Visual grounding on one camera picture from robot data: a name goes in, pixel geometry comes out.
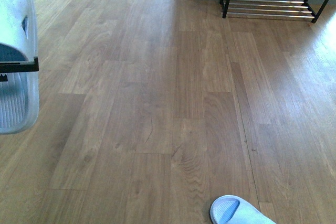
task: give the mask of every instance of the light blue slipper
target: light blue slipper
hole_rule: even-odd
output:
[[[0,134],[38,116],[37,24],[33,0],[0,0]]]
[[[211,205],[213,224],[275,224],[249,202],[233,195],[221,196]]]

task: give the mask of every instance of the metal shelf bar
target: metal shelf bar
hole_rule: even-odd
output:
[[[235,10],[252,10],[252,11],[258,11],[258,12],[285,12],[285,13],[311,13],[308,10],[271,10],[271,9],[255,9],[255,8],[240,8],[240,7],[229,7],[229,9],[235,9]]]
[[[263,2],[263,3],[290,3],[290,4],[304,4],[303,1],[273,1],[273,0],[232,0],[242,2]]]
[[[228,12],[228,14],[234,15],[248,15],[248,16],[265,16],[265,17],[288,17],[288,18],[307,18],[314,19],[314,17],[309,16],[297,16],[297,15],[278,15],[278,14],[257,14],[257,13],[236,13],[236,12]]]
[[[308,6],[293,6],[293,5],[259,5],[259,4],[248,4],[248,3],[233,3],[231,2],[231,5],[238,5],[238,6],[260,6],[260,7],[286,7],[286,8],[297,8],[297,9],[306,9]]]

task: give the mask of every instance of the wooden floor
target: wooden floor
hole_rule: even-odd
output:
[[[217,197],[336,223],[336,7],[35,0],[40,114],[0,137],[0,223],[210,223]]]

